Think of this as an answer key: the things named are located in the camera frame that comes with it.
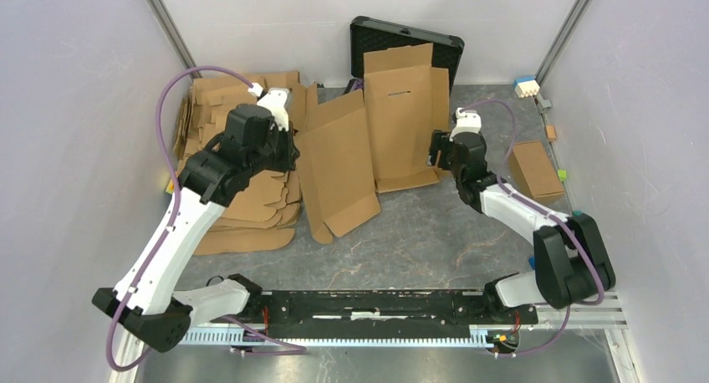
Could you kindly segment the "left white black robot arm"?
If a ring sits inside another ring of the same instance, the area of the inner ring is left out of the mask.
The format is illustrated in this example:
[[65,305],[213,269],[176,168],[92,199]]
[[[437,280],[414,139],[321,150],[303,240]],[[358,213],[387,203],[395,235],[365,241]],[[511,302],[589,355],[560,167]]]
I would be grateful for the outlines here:
[[214,222],[263,171],[290,171],[299,155],[284,105],[237,105],[225,130],[192,155],[178,176],[171,209],[144,252],[93,305],[137,339],[164,353],[191,327],[225,315],[253,322],[263,311],[252,284],[229,277],[209,287],[177,291],[177,280]]

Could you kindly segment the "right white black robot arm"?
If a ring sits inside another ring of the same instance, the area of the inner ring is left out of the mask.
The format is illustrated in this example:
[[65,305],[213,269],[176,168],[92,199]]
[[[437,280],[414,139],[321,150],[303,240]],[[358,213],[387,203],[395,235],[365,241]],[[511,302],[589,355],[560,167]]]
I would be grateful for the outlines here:
[[489,171],[486,153],[487,144],[477,133],[434,130],[431,135],[430,163],[452,173],[461,200],[533,246],[533,271],[486,284],[485,316],[503,323],[527,304],[555,309],[601,304],[615,286],[615,272],[596,221],[584,213],[553,211],[522,195]]

